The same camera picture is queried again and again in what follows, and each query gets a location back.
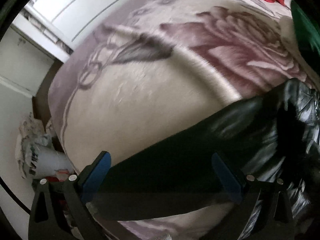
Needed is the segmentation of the black leather jacket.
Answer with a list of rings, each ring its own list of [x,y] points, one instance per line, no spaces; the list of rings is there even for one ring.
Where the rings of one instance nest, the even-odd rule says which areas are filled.
[[[294,239],[319,239],[319,92],[296,79],[115,165],[92,205],[140,239],[212,239],[235,207],[213,169],[215,153],[237,178],[281,179]]]

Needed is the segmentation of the red small package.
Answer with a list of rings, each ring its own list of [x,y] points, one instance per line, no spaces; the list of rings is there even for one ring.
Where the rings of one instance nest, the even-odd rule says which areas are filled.
[[[69,176],[70,176],[70,173],[68,170],[57,170],[55,171],[54,175],[47,176],[45,177],[45,179],[48,182],[63,182],[63,181],[66,181]]]

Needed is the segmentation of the white printed plastic bag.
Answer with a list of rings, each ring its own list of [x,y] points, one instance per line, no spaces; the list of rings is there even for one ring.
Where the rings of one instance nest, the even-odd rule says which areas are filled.
[[[67,156],[54,148],[55,131],[46,130],[32,113],[18,127],[15,160],[23,179],[54,177],[59,172],[72,174],[74,168]]]

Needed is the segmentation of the white wardrobe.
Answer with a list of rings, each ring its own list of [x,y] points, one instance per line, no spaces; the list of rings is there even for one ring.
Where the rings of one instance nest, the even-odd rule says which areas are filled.
[[[31,97],[55,61],[128,0],[9,0],[1,9],[1,90]]]

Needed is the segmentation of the rose pattern bed blanket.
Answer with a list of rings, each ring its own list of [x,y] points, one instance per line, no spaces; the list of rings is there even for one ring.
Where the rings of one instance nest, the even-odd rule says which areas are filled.
[[[290,5],[130,0],[59,69],[49,109],[79,175],[103,151],[112,168],[291,79],[319,92],[315,59],[299,51]],[[86,207],[108,239],[140,239],[103,219],[92,200]]]

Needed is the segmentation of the green sweatshirt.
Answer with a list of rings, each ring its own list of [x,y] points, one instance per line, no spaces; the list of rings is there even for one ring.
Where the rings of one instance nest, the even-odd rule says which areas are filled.
[[[299,5],[291,1],[291,14],[299,51],[307,59],[319,57],[319,27],[314,24]]]

